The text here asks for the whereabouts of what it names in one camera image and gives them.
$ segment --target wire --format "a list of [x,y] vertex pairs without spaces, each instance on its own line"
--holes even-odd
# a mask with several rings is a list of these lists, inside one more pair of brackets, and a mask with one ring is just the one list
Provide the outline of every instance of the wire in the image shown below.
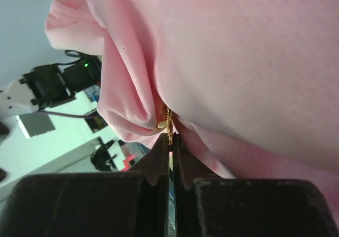
[[84,55],[79,51],[65,50],[65,54],[66,54],[66,56],[69,56],[69,57],[78,58],[78,60],[73,61],[73,62],[68,62],[68,63],[55,63],[56,65],[58,65],[58,66],[74,65],[74,64],[80,63],[81,61],[83,61],[85,59]]
[[54,111],[36,111],[34,113],[44,114],[44,115],[55,115],[55,116],[75,118],[75,119],[94,119],[96,117],[100,117],[99,114],[88,116],[88,115],[74,115],[74,114],[60,113],[60,112],[54,112]]

